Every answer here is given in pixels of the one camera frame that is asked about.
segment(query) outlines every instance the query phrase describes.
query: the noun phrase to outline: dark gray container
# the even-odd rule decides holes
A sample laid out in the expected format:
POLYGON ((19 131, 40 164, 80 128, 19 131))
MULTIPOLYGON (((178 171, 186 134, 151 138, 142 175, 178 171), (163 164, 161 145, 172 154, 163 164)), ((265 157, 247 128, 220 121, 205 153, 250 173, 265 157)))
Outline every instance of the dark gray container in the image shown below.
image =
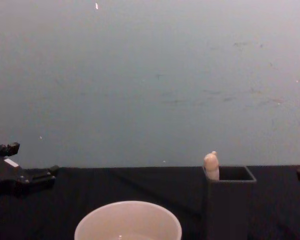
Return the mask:
POLYGON ((219 166, 220 180, 203 172, 201 240, 247 240, 256 178, 246 166, 219 166))

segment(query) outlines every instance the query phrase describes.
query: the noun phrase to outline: bowl rim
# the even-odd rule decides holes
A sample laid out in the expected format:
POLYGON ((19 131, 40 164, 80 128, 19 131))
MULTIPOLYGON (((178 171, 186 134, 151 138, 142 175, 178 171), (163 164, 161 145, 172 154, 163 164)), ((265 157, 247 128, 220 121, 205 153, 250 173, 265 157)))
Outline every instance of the bowl rim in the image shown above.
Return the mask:
POLYGON ((106 205, 103 205, 101 207, 98 207, 97 209, 93 210, 92 212, 88 213, 80 222, 79 224, 76 226, 75 228, 75 232, 74 232, 74 240, 79 240, 78 239, 78 234, 79 234, 79 229, 80 227, 88 220, 88 218, 95 214, 96 212, 99 212, 103 209, 115 206, 115 205, 121 205, 121 204, 141 204, 141 205, 146 205, 146 206, 151 206, 151 207, 155 207, 157 209, 160 209, 162 211, 164 211, 166 214, 168 214, 174 221, 174 223, 176 224, 177 227, 177 239, 181 240, 182 237, 182 227, 181 224, 179 222, 179 220, 177 219, 177 217, 168 209, 164 208, 163 206, 151 203, 151 202, 147 202, 147 201, 117 201, 117 202, 113 202, 113 203, 109 203, 106 205))

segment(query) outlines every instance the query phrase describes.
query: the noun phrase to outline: gray wall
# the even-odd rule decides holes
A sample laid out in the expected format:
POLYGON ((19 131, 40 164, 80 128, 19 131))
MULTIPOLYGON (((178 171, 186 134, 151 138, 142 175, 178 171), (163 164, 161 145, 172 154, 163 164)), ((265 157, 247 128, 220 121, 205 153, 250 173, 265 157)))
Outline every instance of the gray wall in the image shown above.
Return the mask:
POLYGON ((25 168, 300 164, 300 0, 0 0, 25 168))

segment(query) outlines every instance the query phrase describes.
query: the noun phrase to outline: table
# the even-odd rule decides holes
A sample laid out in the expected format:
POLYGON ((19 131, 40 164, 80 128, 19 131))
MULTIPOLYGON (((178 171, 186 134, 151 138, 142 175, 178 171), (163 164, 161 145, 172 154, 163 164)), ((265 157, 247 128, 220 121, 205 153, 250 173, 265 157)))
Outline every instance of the table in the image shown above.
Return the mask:
MULTIPOLYGON (((257 179, 248 240, 300 240, 297 166, 249 166, 257 179)), ((146 201, 176 215, 183 240, 198 240, 201 167, 60 168, 52 189, 0 196, 0 240, 73 240, 80 220, 117 201, 146 201)))

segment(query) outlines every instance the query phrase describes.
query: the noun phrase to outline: small figurine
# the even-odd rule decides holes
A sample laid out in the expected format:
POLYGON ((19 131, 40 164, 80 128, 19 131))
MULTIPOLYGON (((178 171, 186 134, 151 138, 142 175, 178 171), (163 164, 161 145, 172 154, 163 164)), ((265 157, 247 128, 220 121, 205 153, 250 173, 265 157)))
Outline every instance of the small figurine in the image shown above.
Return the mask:
POLYGON ((219 161, 217 152, 208 153, 203 159, 203 169, 211 180, 219 180, 219 161))

